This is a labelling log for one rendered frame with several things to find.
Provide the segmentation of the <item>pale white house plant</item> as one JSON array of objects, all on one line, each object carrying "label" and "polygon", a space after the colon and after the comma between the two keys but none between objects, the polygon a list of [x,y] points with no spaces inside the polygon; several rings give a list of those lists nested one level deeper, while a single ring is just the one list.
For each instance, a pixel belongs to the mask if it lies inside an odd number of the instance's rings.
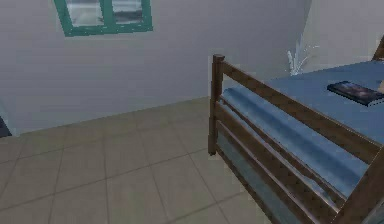
[{"label": "pale white house plant", "polygon": [[287,51],[289,74],[291,76],[301,74],[306,63],[313,57],[313,50],[318,48],[318,45],[304,45],[303,35],[300,35],[295,43],[295,52]]}]

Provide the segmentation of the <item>brown wooden bed blue cover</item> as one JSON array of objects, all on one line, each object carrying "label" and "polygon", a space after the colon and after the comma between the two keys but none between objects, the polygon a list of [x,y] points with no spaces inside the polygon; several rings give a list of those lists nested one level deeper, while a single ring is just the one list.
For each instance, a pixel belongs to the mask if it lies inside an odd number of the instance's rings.
[{"label": "brown wooden bed blue cover", "polygon": [[262,82],[216,54],[208,152],[220,155],[271,224],[384,224],[384,37],[371,60]]}]

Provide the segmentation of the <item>green framed window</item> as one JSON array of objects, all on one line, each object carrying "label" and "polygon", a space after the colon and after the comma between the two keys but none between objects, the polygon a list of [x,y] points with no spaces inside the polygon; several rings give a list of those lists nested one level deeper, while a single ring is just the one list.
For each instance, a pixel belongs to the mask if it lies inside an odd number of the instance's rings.
[{"label": "green framed window", "polygon": [[53,0],[66,37],[153,30],[150,0]]}]

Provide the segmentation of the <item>black book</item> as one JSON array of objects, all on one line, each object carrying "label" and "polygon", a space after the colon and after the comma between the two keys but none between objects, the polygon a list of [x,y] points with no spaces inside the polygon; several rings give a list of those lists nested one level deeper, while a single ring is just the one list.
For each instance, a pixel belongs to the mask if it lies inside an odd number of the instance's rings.
[{"label": "black book", "polygon": [[327,90],[367,107],[384,102],[384,93],[349,81],[329,84]]}]

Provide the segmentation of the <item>dark grey object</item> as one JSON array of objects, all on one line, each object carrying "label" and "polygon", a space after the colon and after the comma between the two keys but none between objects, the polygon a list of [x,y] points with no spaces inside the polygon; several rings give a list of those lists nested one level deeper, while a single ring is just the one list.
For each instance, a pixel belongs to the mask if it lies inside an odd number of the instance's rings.
[{"label": "dark grey object", "polygon": [[5,124],[4,120],[0,116],[0,138],[11,136],[12,133],[8,129],[7,125]]}]

